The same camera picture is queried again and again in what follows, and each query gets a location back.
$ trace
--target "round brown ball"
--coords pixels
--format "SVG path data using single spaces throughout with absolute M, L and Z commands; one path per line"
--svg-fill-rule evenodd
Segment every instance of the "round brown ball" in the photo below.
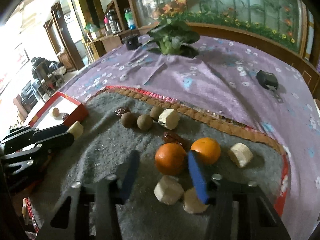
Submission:
M 149 130 L 152 126 L 152 123 L 153 119 L 147 114 L 140 115 L 137 120 L 138 127 L 143 131 Z
M 136 126 L 137 118 L 135 114 L 128 112 L 121 116 L 120 122 L 125 128 L 133 128 Z
M 154 106 L 150 111 L 150 116 L 152 117 L 153 120 L 158 122 L 159 115 L 161 115 L 163 111 L 164 109 L 162 107 Z

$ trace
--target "green leafy plant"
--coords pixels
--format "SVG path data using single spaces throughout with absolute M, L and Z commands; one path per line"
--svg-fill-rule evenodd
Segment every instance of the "green leafy plant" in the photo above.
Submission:
M 163 55 L 181 55 L 194 58 L 199 52 L 189 46 L 200 39 L 197 32 L 183 21 L 164 19 L 161 23 L 148 31 L 147 34 L 152 38 L 144 46 L 150 43 L 156 43 L 158 48 L 151 48 L 149 51 Z
M 161 21 L 168 19 L 183 23 L 193 22 L 229 26 L 264 36 L 284 45 L 292 51 L 298 52 L 298 47 L 295 43 L 295 40 L 289 35 L 280 33 L 277 30 L 270 29 L 260 23 L 251 23 L 248 21 L 242 21 L 240 19 L 233 19 L 231 17 L 228 17 L 228 15 L 224 15 L 223 13 L 217 14 L 211 11 L 197 13 L 180 12 L 172 14 L 171 16 L 163 15 L 160 19 Z

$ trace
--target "white flower print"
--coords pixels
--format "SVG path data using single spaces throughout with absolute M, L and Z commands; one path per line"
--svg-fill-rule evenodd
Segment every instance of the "white flower print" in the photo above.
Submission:
M 315 182 L 316 182 L 316 187 L 317 187 L 317 189 L 320 189 L 320 177 L 318 177 L 318 178 L 315 180 Z
M 229 86 L 232 88 L 237 88 L 236 84 L 234 84 L 233 82 L 229 82 Z
M 316 130 L 317 129 L 317 124 L 316 124 L 315 119 L 310 119 L 310 123 L 311 123 L 311 126 L 312 126 L 313 130 Z
M 86 98 L 84 99 L 84 101 L 89 100 L 90 97 L 91 97 L 91 94 L 87 95 Z
M 281 192 L 280 192 L 281 196 L 283 195 L 283 193 L 286 192 L 287 187 L 288 187 L 288 176 L 285 175 L 281 184 Z
M 191 73 L 181 73 L 181 78 L 191 76 Z
M 307 107 L 309 108 L 309 110 L 310 110 L 311 112 L 313 111 L 313 109 L 312 109 L 312 106 L 311 106 L 311 105 L 307 104 Z
M 283 148 L 287 152 L 288 157 L 291 158 L 291 152 L 289 151 L 289 148 L 286 145 L 283 145 Z
M 128 76 L 127 76 L 126 74 L 123 74 L 123 75 L 120 77 L 120 81 L 125 81 L 127 78 L 128 78 Z

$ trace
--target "gray carpet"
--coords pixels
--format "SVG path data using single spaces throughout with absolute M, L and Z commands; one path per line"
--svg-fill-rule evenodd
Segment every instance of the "gray carpet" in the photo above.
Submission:
M 114 114 L 120 106 L 139 114 L 148 114 L 152 108 L 145 102 L 117 93 L 102 93 L 87 103 L 89 116 L 82 123 L 84 134 L 54 157 L 44 181 L 30 197 L 39 226 L 43 225 L 60 193 L 73 181 L 96 182 L 114 172 L 129 152 L 137 149 L 141 153 L 138 176 L 129 201 L 118 207 L 123 239 L 202 239 L 210 209 L 203 215 L 191 215 L 183 210 L 182 203 L 167 206 L 154 196 L 153 189 L 162 176 L 154 166 L 154 156 L 163 144 L 161 137 L 165 128 L 154 123 L 148 132 L 126 129 Z M 202 137 L 216 139 L 221 145 L 221 157 L 207 167 L 209 174 L 220 173 L 241 183 L 254 180 L 274 203 L 279 194 L 283 164 L 281 156 L 271 147 L 230 136 L 183 115 L 175 132 L 190 144 Z M 237 142 L 246 144 L 254 155 L 244 169 L 237 168 L 226 154 Z M 179 181 L 185 190 L 192 187 L 187 170 L 179 176 Z

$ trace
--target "thermos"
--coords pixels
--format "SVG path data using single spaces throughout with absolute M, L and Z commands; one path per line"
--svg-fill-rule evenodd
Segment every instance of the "thermos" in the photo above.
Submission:
M 120 23 L 115 10 L 110 10 L 107 13 L 107 18 L 109 20 L 110 28 L 112 33 L 118 33 L 121 31 Z
M 106 31 L 107 31 L 107 34 L 106 34 L 106 35 L 112 34 L 111 26 L 110 26 L 108 17 L 107 17 L 106 15 L 105 15 L 105 17 L 104 17 L 104 24 L 105 24 L 105 26 L 106 26 Z

